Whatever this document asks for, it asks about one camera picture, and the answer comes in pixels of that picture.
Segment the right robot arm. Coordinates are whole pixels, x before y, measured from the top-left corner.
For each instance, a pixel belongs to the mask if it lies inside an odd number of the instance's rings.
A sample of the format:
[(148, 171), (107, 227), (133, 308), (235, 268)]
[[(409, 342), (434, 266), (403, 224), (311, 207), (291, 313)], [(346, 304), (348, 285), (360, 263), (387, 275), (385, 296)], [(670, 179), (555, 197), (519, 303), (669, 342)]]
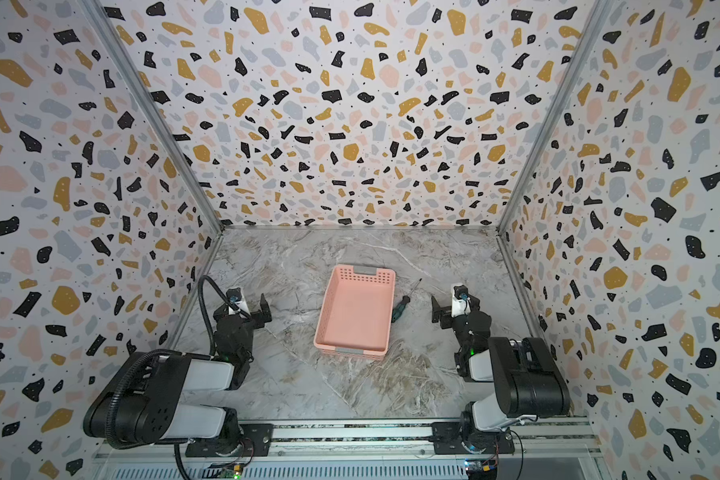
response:
[(569, 413), (567, 384), (542, 339), (494, 336), (492, 317), (464, 286), (454, 288), (449, 306), (436, 299), (431, 305), (432, 322), (453, 331), (458, 342), (459, 376), (493, 386), (488, 396), (468, 403), (458, 421), (432, 424), (437, 454), (509, 453), (513, 448), (503, 435), (512, 426)]

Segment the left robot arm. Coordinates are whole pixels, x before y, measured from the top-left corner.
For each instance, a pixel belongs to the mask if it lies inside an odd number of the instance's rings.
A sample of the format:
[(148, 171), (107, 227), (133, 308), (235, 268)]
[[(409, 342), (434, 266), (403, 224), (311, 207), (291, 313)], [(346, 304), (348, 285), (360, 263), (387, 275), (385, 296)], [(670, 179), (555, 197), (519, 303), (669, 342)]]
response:
[(132, 353), (89, 407), (84, 433), (117, 450), (174, 444), (185, 445), (188, 455), (221, 457), (253, 447), (235, 409), (182, 400), (191, 392), (239, 389), (254, 360), (254, 333), (272, 320), (265, 298), (254, 311), (239, 289), (226, 298), (211, 319), (213, 353)]

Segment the green handled screwdriver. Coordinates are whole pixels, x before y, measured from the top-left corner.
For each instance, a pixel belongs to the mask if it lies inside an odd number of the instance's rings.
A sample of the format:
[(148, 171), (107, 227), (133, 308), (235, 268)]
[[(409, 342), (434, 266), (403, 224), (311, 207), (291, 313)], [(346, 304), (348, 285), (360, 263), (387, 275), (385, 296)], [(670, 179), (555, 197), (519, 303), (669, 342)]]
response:
[(422, 281), (422, 279), (418, 279), (413, 284), (411, 290), (407, 294), (403, 295), (402, 298), (400, 299), (400, 301), (394, 306), (394, 308), (392, 310), (392, 315), (391, 315), (392, 323), (397, 322), (402, 317), (405, 309), (407, 308), (408, 304), (411, 301), (411, 296), (416, 291), (416, 289), (419, 286), (421, 281)]

